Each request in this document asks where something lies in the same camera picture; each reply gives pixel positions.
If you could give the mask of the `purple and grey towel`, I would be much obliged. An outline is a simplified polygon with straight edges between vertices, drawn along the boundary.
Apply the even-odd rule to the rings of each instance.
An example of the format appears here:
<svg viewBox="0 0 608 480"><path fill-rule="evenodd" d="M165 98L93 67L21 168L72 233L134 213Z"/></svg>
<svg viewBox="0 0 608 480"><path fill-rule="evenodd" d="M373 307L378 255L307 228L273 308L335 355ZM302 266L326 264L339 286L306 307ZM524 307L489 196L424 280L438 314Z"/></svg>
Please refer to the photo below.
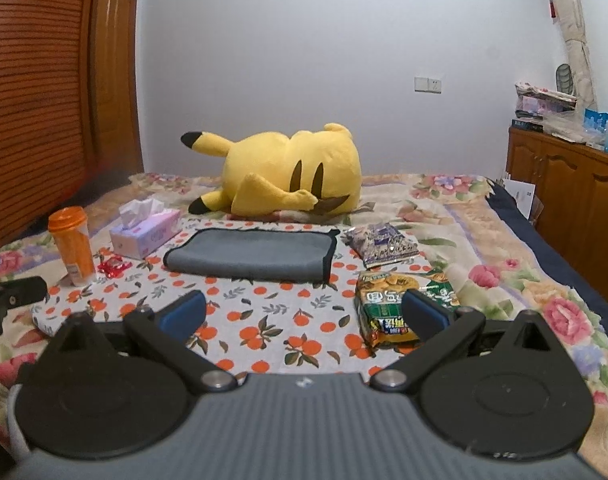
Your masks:
<svg viewBox="0 0 608 480"><path fill-rule="evenodd" d="M250 281L330 280L340 231L205 229L163 258L168 270Z"/></svg>

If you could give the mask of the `green instant noodle bag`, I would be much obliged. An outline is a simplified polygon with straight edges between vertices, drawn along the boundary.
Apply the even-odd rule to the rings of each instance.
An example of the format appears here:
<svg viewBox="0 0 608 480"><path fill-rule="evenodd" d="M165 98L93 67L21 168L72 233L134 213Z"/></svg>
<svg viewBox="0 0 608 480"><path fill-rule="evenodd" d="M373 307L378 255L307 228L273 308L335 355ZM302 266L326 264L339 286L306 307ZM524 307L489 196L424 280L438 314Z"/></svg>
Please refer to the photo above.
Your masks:
<svg viewBox="0 0 608 480"><path fill-rule="evenodd" d="M410 344L418 339L402 313L404 293L411 289L448 310L459 306L456 292L442 272L364 271L355 286L355 308L360 333L368 347Z"/></svg>

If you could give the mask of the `small red candy wrapper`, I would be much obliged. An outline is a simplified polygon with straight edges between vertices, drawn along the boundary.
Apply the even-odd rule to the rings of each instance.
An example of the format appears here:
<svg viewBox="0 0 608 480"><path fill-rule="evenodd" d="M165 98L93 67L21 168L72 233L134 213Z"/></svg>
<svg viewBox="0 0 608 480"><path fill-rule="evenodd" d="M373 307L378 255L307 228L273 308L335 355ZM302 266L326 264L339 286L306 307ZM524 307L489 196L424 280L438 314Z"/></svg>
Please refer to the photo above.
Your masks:
<svg viewBox="0 0 608 480"><path fill-rule="evenodd" d="M109 258L102 259L97 266L100 274L106 278L121 278L125 271L130 269L133 263L126 261L119 255L113 255Z"/></svg>

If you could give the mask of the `purple snack packet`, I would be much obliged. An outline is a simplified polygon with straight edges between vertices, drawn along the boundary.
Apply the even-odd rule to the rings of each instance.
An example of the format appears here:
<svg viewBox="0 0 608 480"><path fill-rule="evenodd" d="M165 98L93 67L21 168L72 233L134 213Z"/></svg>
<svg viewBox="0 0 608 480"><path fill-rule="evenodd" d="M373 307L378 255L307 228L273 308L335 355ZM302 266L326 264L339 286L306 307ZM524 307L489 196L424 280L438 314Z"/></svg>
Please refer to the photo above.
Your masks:
<svg viewBox="0 0 608 480"><path fill-rule="evenodd" d="M344 240L367 270L376 266L399 263L419 253L416 242L389 222L354 226L343 234Z"/></svg>

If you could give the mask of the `floral bed quilt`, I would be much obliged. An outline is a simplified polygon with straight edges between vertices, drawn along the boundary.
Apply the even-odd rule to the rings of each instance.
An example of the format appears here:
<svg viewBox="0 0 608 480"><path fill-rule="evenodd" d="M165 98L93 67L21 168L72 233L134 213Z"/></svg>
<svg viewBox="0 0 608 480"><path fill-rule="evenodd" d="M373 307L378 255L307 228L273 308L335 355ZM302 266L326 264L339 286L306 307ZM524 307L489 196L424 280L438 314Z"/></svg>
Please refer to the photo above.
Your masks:
<svg viewBox="0 0 608 480"><path fill-rule="evenodd" d="M397 272L442 272L460 304L509 320L538 311L569 351L596 404L581 451L608 476L608 305L584 289L573 270L539 237L511 197L479 176L393 174L371 177L352 214L317 220L282 214L279 231L327 231L389 222L417 241L418 256ZM0 248L0 281L38 275L49 289L65 268L46 230ZM6 442L6 401L21 364L33 361L49 336L33 323L33 307L10 311L0 335L0 442Z"/></svg>

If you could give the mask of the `orange print white cloth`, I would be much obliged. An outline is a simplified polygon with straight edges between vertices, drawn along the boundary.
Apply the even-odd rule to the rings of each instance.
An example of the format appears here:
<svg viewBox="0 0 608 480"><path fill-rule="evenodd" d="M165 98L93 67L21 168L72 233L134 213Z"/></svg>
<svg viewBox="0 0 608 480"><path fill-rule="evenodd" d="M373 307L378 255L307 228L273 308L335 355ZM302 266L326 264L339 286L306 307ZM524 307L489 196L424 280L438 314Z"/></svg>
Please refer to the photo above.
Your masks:
<svg viewBox="0 0 608 480"><path fill-rule="evenodd" d="M355 309L356 284L365 267L344 242L336 245L326 284L230 280L168 270L165 253L202 228L184 221L180 233L146 258L130 260L110 276L73 286L61 280L43 304L33 307L34 325L53 335L72 313L116 322L136 308L159 311L186 292L200 290L206 318L191 335L192 351L238 378L249 373L351 373L369 377L418 348L403 342L371 348L362 339Z"/></svg>

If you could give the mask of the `orange plastic bottle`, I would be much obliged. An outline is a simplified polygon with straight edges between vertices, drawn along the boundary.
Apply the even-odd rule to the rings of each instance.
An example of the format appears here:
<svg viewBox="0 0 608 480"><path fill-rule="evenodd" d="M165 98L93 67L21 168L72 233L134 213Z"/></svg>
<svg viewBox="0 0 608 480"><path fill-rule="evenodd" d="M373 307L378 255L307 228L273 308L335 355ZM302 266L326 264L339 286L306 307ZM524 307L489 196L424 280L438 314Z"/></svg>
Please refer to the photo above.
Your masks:
<svg viewBox="0 0 608 480"><path fill-rule="evenodd" d="M48 218L48 231L75 286L86 286L96 277L90 247L87 214L83 207L62 208Z"/></svg>

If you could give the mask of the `pink tissue pack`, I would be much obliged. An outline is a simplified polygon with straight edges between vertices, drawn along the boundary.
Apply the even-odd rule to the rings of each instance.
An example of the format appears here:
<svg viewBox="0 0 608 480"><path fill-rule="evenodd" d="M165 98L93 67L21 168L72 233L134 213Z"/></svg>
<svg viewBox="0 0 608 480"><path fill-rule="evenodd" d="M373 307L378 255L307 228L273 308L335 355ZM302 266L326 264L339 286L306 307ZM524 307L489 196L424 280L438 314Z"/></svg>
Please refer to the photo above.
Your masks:
<svg viewBox="0 0 608 480"><path fill-rule="evenodd" d="M142 260L175 237L182 212L156 198L131 200L118 208L120 222L110 229L114 252Z"/></svg>

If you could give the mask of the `white paper beside bed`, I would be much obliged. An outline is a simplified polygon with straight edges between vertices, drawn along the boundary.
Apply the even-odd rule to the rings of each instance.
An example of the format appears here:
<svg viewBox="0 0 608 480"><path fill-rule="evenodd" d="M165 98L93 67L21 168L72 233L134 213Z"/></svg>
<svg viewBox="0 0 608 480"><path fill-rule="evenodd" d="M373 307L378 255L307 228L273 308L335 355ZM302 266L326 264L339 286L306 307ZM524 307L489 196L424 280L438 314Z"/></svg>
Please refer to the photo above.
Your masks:
<svg viewBox="0 0 608 480"><path fill-rule="evenodd" d="M533 183L505 179L504 188L516 202L522 216L529 219L535 197L535 185Z"/></svg>

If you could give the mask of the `yellow Pikachu plush toy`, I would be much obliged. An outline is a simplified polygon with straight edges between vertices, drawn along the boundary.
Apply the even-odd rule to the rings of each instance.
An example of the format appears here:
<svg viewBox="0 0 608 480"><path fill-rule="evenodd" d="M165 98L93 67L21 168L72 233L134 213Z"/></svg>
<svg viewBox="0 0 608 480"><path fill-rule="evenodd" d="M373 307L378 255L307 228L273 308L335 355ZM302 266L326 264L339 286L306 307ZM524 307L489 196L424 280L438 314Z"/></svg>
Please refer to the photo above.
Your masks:
<svg viewBox="0 0 608 480"><path fill-rule="evenodd" d="M292 136L266 131L234 142L191 131L180 140L190 150L224 160L219 188L194 200L190 214L226 210L251 218L304 211L334 216L353 211L359 203L359 154L351 131L335 122Z"/></svg>

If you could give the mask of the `wooden sideboard cabinet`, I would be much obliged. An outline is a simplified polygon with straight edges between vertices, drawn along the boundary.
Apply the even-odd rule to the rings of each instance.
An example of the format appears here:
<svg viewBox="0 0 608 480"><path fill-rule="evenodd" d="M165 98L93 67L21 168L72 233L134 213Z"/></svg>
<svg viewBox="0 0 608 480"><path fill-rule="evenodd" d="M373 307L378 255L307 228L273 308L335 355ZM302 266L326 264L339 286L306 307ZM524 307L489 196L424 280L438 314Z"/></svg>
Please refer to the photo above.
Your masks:
<svg viewBox="0 0 608 480"><path fill-rule="evenodd" d="M506 171L535 185L536 230L608 303L608 154L511 127Z"/></svg>

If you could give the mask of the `stack of papers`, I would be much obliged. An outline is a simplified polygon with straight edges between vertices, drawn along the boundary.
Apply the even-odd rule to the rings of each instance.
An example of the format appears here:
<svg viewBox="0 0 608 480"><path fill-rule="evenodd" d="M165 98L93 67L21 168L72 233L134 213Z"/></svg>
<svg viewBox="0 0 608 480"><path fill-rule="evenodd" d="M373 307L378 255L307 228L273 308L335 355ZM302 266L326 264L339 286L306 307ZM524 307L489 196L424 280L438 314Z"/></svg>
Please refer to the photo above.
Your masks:
<svg viewBox="0 0 608 480"><path fill-rule="evenodd" d="M517 104L511 123L513 128L553 133L572 127L577 103L575 96L527 82L518 82L514 88Z"/></svg>

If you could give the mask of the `blue box on cabinet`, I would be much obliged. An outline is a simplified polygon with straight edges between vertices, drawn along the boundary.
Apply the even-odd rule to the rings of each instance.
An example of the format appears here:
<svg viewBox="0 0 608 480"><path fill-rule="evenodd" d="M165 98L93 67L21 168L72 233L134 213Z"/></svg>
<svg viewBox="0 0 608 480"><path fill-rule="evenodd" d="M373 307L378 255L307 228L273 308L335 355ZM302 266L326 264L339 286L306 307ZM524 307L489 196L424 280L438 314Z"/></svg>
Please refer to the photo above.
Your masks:
<svg viewBox="0 0 608 480"><path fill-rule="evenodd" d="M586 108L583 126L588 135L587 144L608 153L608 113Z"/></svg>

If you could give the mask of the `wooden louvred wardrobe door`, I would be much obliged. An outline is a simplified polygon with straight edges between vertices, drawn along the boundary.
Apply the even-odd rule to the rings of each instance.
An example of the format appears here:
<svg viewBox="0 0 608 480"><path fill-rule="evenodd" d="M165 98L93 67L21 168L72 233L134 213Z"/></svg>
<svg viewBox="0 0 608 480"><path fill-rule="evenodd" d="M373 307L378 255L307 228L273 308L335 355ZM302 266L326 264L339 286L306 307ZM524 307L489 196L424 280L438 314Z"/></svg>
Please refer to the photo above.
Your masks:
<svg viewBox="0 0 608 480"><path fill-rule="evenodd" d="M0 246L144 168L137 0L0 0Z"/></svg>

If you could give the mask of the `beige tied curtain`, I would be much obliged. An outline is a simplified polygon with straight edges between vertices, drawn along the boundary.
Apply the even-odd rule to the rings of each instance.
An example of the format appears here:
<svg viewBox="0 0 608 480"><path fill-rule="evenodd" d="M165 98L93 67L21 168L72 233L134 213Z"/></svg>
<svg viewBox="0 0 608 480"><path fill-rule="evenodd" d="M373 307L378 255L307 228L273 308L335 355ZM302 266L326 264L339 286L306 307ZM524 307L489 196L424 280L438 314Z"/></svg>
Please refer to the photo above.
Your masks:
<svg viewBox="0 0 608 480"><path fill-rule="evenodd" d="M573 76L578 110L598 108L581 0L552 0Z"/></svg>

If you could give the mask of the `white wall switch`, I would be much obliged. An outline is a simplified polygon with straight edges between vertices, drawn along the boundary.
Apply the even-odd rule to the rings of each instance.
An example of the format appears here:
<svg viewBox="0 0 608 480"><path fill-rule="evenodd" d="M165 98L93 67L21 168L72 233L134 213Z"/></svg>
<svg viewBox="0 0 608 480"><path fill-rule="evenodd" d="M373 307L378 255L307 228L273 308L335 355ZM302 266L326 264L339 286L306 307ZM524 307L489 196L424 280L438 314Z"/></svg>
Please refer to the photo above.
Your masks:
<svg viewBox="0 0 608 480"><path fill-rule="evenodd" d="M440 94L442 92L442 81L429 77L416 77L415 92Z"/></svg>

